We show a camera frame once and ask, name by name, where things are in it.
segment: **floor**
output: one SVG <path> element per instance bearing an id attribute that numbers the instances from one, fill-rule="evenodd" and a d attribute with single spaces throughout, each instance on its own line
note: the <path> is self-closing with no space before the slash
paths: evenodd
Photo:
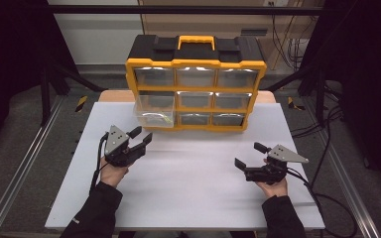
<path id="1" fill-rule="evenodd" d="M 125 88 L 126 83 L 119 75 L 100 75 L 97 84 L 109 88 Z M 261 82 L 264 88 L 282 78 L 281 75 L 267 76 Z M 70 159 L 80 139 L 81 131 L 86 123 L 92 103 L 98 100 L 99 93 L 92 92 L 81 85 L 70 82 L 71 91 L 68 96 L 56 96 L 52 93 L 54 102 L 61 101 L 61 111 L 52 129 L 41 145 L 40 151 L 35 156 L 34 162 L 24 173 L 22 185 L 15 192 L 14 199 L 8 210 L 1 216 L 0 237 L 58 237 L 58 232 L 44 227 L 53 200 L 58 194 L 59 187 L 64 179 L 64 174 L 69 166 Z M 298 83 L 294 82 L 274 94 L 293 131 L 293 135 L 306 131 L 298 130 L 315 123 L 309 112 L 309 104 L 313 97 L 300 97 L 297 93 Z M 339 85 L 329 82 L 329 86 L 339 90 Z M 87 100 L 79 112 L 75 112 L 81 96 Z M 331 108 L 337 106 L 335 98 L 327 95 L 325 99 L 324 115 Z M 381 174 L 378 171 L 366 169 L 363 156 L 357 149 L 356 142 L 343 120 L 343 114 L 330 123 L 330 138 L 335 152 L 342 160 L 344 168 L 355 185 L 359 197 L 364 203 L 367 214 L 370 215 L 381 237 Z M 40 88 L 34 87 L 14 96 L 11 100 L 11 109 L 5 124 L 0 131 L 0 198 L 11 182 L 17 169 L 23 163 L 41 122 L 41 97 Z M 320 133 L 295 137 L 298 153 L 311 162 L 304 166 L 308 179 L 312 180 L 317 170 L 319 158 L 324 149 Z M 330 155 L 324 157 L 322 167 L 315 182 L 315 192 L 329 195 L 349 207 L 344 193 L 344 184 L 340 182 L 331 164 Z M 326 228 L 334 233 L 347 236 L 353 230 L 353 222 L 348 213 L 334 202 L 319 198 L 323 209 L 323 219 Z M 318 237 L 318 231 L 308 232 L 310 237 Z M 357 230 L 355 237 L 365 237 L 361 230 Z"/>

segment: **yellow handle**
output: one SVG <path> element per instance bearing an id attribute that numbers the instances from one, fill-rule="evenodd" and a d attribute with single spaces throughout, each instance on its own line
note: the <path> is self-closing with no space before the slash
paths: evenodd
<path id="1" fill-rule="evenodd" d="M 214 37 L 212 36 L 179 36 L 178 50 L 182 43 L 211 43 L 212 50 L 215 51 Z"/>

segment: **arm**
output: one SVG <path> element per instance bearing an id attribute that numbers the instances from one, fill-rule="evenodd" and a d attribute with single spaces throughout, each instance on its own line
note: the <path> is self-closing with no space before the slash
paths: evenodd
<path id="1" fill-rule="evenodd" d="M 100 182 L 64 230 L 61 238 L 111 237 L 116 222 L 115 212 L 122 199 L 122 193 L 116 187 L 127 173 L 127 167 L 103 166 Z"/>
<path id="2" fill-rule="evenodd" d="M 262 204 L 267 220 L 268 238 L 306 238 L 305 228 L 296 213 L 287 193 L 287 181 L 267 185 L 256 182 L 268 199 Z"/>

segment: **yellow organizer box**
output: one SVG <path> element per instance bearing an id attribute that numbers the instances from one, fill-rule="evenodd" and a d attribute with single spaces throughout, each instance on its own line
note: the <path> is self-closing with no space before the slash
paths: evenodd
<path id="1" fill-rule="evenodd" d="M 254 37 L 140 35 L 126 79 L 143 127 L 244 131 L 266 68 Z"/>

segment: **gray floor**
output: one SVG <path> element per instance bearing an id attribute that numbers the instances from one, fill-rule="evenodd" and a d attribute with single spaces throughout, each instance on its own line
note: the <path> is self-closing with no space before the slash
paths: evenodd
<path id="1" fill-rule="evenodd" d="M 125 82 L 118 78 L 104 75 L 100 77 L 98 84 L 110 88 L 125 87 Z M 279 76 L 266 77 L 261 87 L 277 79 Z M 80 131 L 86 123 L 92 103 L 98 99 L 99 95 L 74 83 L 71 86 L 72 90 L 64 99 L 61 113 L 2 223 L 1 235 L 9 234 L 9 232 L 42 234 L 37 236 L 58 233 L 44 228 L 44 224 L 50 212 L 50 204 L 58 194 L 72 153 L 76 148 L 76 141 L 80 139 Z M 294 90 L 296 87 L 295 82 L 275 93 L 277 101 L 282 104 L 290 130 L 314 123 L 306 110 L 289 108 L 289 96 L 292 96 L 296 105 L 304 106 L 304 100 Z M 88 96 L 88 99 L 83 109 L 75 112 L 76 104 L 83 95 Z M 10 114 L 0 132 L 0 197 L 39 130 L 40 100 L 40 88 L 34 87 L 16 95 L 11 101 Z M 327 99 L 325 105 L 331 108 L 336 103 Z M 363 156 L 358 151 L 350 130 L 343 121 L 336 120 L 331 123 L 331 139 L 381 235 L 381 174 L 364 168 Z M 311 160 L 305 166 L 305 170 L 308 178 L 312 179 L 323 150 L 318 134 L 295 139 L 295 144 L 299 154 Z M 315 192 L 330 195 L 344 204 L 347 203 L 328 160 L 325 160 L 320 170 Z M 352 222 L 348 215 L 334 203 L 323 199 L 320 201 L 323 202 L 326 227 L 341 235 L 349 234 Z M 311 232 L 310 236 L 316 237 L 318 232 Z M 356 237 L 363 237 L 360 231 L 357 232 Z"/>

